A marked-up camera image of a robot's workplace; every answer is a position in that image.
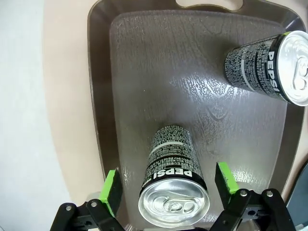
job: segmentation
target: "screw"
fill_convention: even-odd
[[[92,207],[95,207],[97,205],[97,203],[95,202],[95,201],[93,201],[92,203],[91,203],[91,206]]]
[[[273,196],[272,191],[267,191],[267,192],[266,192],[266,196],[268,196],[268,197],[272,197],[272,196]]]
[[[241,196],[247,196],[247,192],[245,190],[241,190],[240,195]]]

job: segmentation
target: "soda can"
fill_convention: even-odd
[[[210,202],[189,131],[166,126],[154,136],[139,197],[139,211],[150,223],[174,228],[192,225]]]
[[[231,85],[308,105],[308,34],[286,32],[234,48],[225,60]]]

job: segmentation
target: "tray surface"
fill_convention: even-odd
[[[256,192],[268,187],[287,104],[231,87],[223,61],[235,46],[283,32],[278,23],[211,12],[126,13],[112,22],[115,124],[132,226],[152,227],[138,211],[138,196],[153,135],[165,125],[181,125],[192,134],[211,200],[202,226],[222,211],[214,182],[217,161],[227,161],[236,180]]]

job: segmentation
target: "silver can top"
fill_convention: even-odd
[[[293,31],[282,41],[277,57],[279,80],[285,95],[299,106],[308,105],[308,34]]]
[[[139,211],[150,223],[174,228],[192,225],[208,212],[206,190],[194,181],[180,178],[160,180],[147,187],[139,198]]]

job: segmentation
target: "beige table surface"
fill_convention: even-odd
[[[307,0],[271,0],[297,12],[308,27]],[[43,71],[46,105],[54,146],[71,199],[82,204],[100,191],[103,172],[91,105],[87,17],[95,0],[45,0]],[[240,0],[177,0],[180,5],[215,3],[231,10]],[[283,191],[288,194],[308,158],[308,111],[297,154]]]

